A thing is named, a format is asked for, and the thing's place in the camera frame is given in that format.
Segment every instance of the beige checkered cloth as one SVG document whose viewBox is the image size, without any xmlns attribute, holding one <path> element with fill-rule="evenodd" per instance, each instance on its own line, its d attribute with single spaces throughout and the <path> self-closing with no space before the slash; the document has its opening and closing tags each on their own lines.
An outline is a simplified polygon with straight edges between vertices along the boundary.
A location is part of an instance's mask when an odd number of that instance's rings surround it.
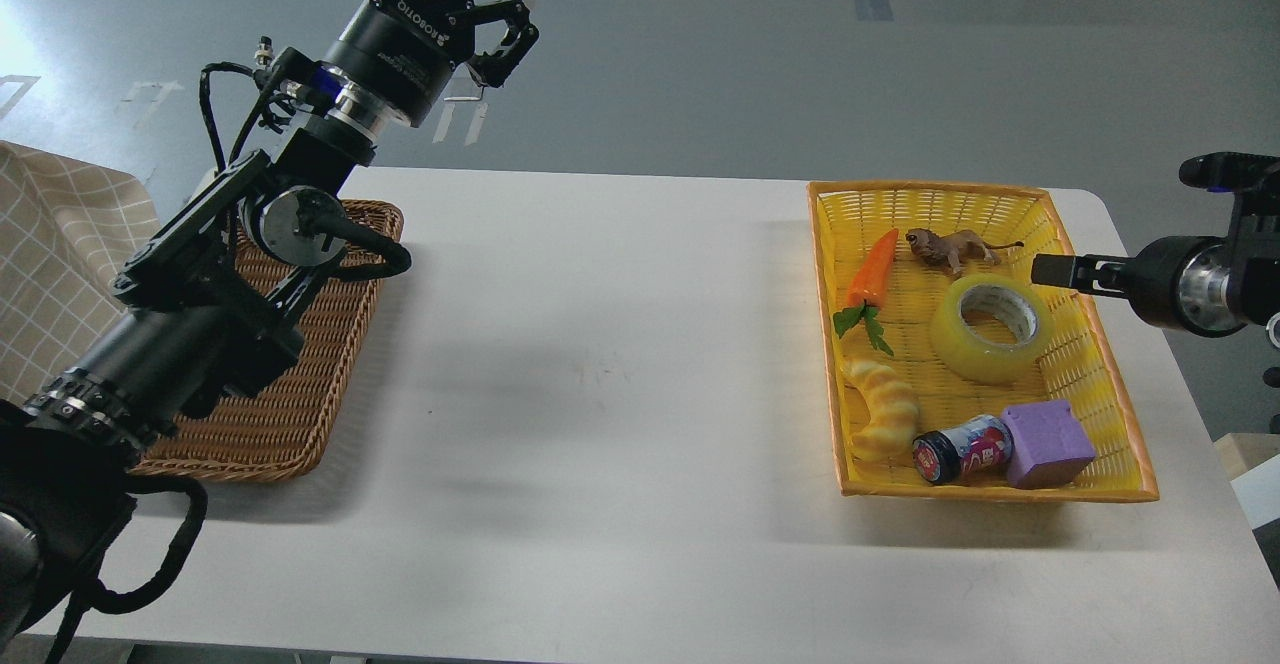
<svg viewBox="0 0 1280 664">
<path fill-rule="evenodd" d="M 136 178 L 0 141 L 0 399 L 36 394 L 114 325 L 111 280 L 157 228 Z"/>
</svg>

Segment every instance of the wicker basket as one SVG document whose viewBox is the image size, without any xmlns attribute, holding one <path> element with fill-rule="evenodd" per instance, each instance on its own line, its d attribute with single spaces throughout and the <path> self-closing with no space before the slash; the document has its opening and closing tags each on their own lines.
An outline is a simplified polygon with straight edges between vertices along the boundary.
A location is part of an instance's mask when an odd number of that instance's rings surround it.
<svg viewBox="0 0 1280 664">
<path fill-rule="evenodd" d="M 951 284 L 924 267 L 900 239 L 890 279 L 890 298 L 879 321 L 896 357 L 868 344 L 861 328 L 837 339 L 831 315 L 873 241 L 896 226 L 931 228 L 938 234 L 972 228 L 983 239 L 1023 241 L 1004 262 L 965 262 L 966 273 L 1001 273 L 1029 281 L 1036 255 L 1074 253 L 1047 191 L 1015 186 L 947 184 L 923 180 L 813 182 L 809 186 L 814 253 L 826 342 L 836 471 L 845 495 L 940 496 L 1006 502 L 1152 502 L 1158 499 L 1133 404 L 1116 370 L 1091 296 L 1034 287 L 1051 310 L 1053 335 L 1030 372 L 1007 385 L 968 381 L 947 368 L 929 344 L 928 322 Z M 1066 399 L 1084 423 L 1098 458 L 1064 487 L 1019 490 L 998 472 L 978 472 L 960 484 L 932 486 L 916 473 L 909 454 L 888 463 L 864 462 L 849 450 L 849 438 L 865 426 L 867 406 L 842 381 L 846 358 L 891 365 L 920 398 L 919 431 L 956 426 L 974 415 L 997 415 L 1005 406 Z"/>
<path fill-rule="evenodd" d="M 343 205 L 352 221 L 399 239 L 404 219 L 393 203 L 351 200 Z M 352 246 L 343 266 L 376 260 Z M 264 294 L 291 271 L 243 235 L 236 267 Z M 175 418 L 179 435 L 151 447 L 134 473 L 271 482 L 310 472 L 329 443 L 380 289 L 379 280 L 326 281 L 298 325 L 306 336 L 298 363 L 255 399 L 223 399 L 205 420 Z"/>
</svg>

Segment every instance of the cable connector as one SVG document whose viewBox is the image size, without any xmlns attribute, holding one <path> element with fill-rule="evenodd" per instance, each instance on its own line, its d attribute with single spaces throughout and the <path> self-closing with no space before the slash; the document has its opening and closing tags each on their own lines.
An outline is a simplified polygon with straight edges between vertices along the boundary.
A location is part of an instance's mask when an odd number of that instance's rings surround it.
<svg viewBox="0 0 1280 664">
<path fill-rule="evenodd" d="M 253 61 L 257 67 L 270 67 L 275 61 L 275 49 L 271 49 L 270 36 L 257 40 L 257 52 L 253 52 Z"/>
</svg>

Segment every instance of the table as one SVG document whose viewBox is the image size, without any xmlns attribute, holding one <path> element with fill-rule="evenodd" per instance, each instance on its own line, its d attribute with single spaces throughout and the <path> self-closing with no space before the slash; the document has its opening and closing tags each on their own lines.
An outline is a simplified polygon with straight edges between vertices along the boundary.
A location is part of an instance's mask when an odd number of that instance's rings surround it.
<svg viewBox="0 0 1280 664">
<path fill-rule="evenodd" d="M 211 487 L 82 636 L 532 661 L 1260 661 L 1280 595 L 1164 336 L 1098 308 L 1152 504 L 840 496 L 805 182 L 357 171 L 404 210 L 324 462 Z M 1053 191 L 1079 251 L 1123 255 Z M 178 502 L 104 569 L 148 576 Z M 35 631 L 55 631 L 55 617 Z"/>
</svg>

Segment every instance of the purple foam block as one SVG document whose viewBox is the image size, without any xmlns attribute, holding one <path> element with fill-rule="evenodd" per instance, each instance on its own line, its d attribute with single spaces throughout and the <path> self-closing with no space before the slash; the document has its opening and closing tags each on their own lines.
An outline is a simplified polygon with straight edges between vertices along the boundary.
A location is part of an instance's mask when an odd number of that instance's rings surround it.
<svg viewBox="0 0 1280 664">
<path fill-rule="evenodd" d="M 1065 399 L 1010 406 L 1000 418 L 1014 439 L 1006 476 L 1015 487 L 1062 486 L 1098 455 Z"/>
</svg>

